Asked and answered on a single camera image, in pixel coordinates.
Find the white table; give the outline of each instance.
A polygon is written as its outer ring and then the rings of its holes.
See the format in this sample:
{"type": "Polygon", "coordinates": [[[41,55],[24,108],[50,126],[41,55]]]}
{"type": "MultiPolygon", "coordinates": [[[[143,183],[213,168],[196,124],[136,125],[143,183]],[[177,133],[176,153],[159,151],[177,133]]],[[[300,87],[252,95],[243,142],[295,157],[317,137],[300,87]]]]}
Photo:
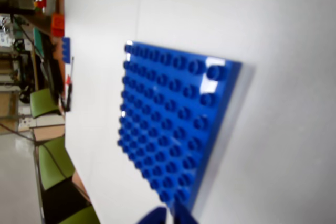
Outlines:
{"type": "Polygon", "coordinates": [[[65,15],[66,148],[102,223],[133,224],[160,205],[116,144],[128,39],[245,64],[200,223],[336,221],[335,0],[65,0],[65,15]]]}

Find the orange object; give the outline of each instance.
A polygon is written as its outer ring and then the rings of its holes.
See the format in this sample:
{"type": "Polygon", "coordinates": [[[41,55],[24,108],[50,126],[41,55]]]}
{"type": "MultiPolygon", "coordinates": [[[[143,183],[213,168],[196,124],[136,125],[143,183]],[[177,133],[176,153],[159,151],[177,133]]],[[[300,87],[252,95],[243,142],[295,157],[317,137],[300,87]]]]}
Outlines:
{"type": "Polygon", "coordinates": [[[64,30],[63,29],[57,29],[57,28],[51,28],[51,34],[54,37],[64,37],[64,30]]]}
{"type": "Polygon", "coordinates": [[[51,27],[64,30],[64,15],[54,13],[51,20],[51,27]]]}

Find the blue object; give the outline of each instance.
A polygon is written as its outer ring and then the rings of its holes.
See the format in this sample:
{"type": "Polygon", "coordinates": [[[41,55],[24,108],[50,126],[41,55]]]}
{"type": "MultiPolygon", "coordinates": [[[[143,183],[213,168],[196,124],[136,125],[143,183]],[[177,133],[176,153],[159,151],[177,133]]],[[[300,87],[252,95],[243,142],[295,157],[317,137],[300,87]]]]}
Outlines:
{"type": "Polygon", "coordinates": [[[169,208],[193,208],[241,63],[125,46],[118,145],[169,208]]]}
{"type": "Polygon", "coordinates": [[[165,224],[167,209],[164,207],[155,208],[147,214],[138,224],[165,224]]]}
{"type": "Polygon", "coordinates": [[[173,207],[174,224],[197,224],[197,221],[191,216],[190,212],[179,202],[173,207]]]}
{"type": "MultiPolygon", "coordinates": [[[[174,216],[174,224],[197,224],[190,212],[179,202],[174,204],[172,214],[174,216]]],[[[164,207],[157,207],[143,217],[138,224],[165,224],[166,217],[167,209],[164,207]]]]}
{"type": "Polygon", "coordinates": [[[64,63],[70,64],[70,38],[62,38],[62,61],[64,63]]]}

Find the green panel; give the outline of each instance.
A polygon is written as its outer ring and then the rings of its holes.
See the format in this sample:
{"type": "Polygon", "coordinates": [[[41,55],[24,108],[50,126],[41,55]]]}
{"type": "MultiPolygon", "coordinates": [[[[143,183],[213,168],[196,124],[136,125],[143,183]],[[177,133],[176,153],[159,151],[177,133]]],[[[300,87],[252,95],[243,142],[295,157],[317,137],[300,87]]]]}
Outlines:
{"type": "Polygon", "coordinates": [[[38,49],[38,51],[35,50],[35,53],[38,54],[40,57],[44,58],[42,37],[40,31],[36,27],[33,28],[33,35],[34,35],[34,45],[38,49]]]}
{"type": "Polygon", "coordinates": [[[87,207],[75,213],[60,224],[99,224],[98,217],[93,207],[87,207]]]}
{"type": "Polygon", "coordinates": [[[33,118],[59,111],[57,105],[51,98],[49,89],[41,89],[30,94],[30,109],[33,118]]]}
{"type": "MultiPolygon", "coordinates": [[[[50,140],[44,144],[54,156],[57,164],[67,178],[75,172],[71,159],[65,150],[65,138],[63,136],[50,140]]],[[[42,185],[45,190],[63,181],[65,178],[59,171],[49,152],[41,145],[38,148],[39,168],[42,185]]]]}

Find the green chair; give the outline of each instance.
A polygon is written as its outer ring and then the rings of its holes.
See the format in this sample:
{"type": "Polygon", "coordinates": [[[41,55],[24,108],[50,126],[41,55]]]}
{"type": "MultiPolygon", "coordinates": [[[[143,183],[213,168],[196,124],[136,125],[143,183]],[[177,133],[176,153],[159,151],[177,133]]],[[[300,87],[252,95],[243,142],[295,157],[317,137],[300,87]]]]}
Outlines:
{"type": "Polygon", "coordinates": [[[38,147],[38,162],[41,182],[44,190],[48,190],[65,179],[70,178],[75,172],[71,159],[65,150],[64,136],[55,138],[43,145],[40,145],[38,147]],[[55,162],[58,164],[62,172],[55,164],[49,152],[52,153],[55,162]]]}
{"type": "Polygon", "coordinates": [[[30,109],[33,118],[48,113],[59,113],[59,109],[51,97],[50,89],[41,89],[31,93],[30,109]]]}
{"type": "Polygon", "coordinates": [[[98,217],[93,207],[87,207],[70,216],[60,224],[99,224],[98,217]]]}

